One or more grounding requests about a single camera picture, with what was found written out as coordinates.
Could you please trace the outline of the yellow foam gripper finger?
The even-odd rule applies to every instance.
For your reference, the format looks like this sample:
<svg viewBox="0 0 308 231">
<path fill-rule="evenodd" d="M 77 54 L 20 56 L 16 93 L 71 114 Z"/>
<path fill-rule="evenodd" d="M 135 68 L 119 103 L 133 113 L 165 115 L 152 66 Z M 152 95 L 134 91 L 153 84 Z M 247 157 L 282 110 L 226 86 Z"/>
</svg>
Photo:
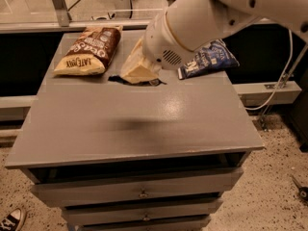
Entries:
<svg viewBox="0 0 308 231">
<path fill-rule="evenodd" d="M 130 84 L 152 81 L 159 78 L 161 68 L 142 53 L 140 38 L 123 64 L 119 76 Z"/>
</svg>

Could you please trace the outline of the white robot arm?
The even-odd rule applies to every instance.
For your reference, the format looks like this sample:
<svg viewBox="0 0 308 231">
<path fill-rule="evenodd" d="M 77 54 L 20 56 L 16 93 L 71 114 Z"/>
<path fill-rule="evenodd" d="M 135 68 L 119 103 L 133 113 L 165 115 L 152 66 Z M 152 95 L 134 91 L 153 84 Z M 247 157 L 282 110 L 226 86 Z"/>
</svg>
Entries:
<svg viewBox="0 0 308 231">
<path fill-rule="evenodd" d="M 269 19 L 308 41 L 308 0 L 176 0 L 146 27 L 120 71 L 136 84 L 175 70 L 202 46 Z"/>
</svg>

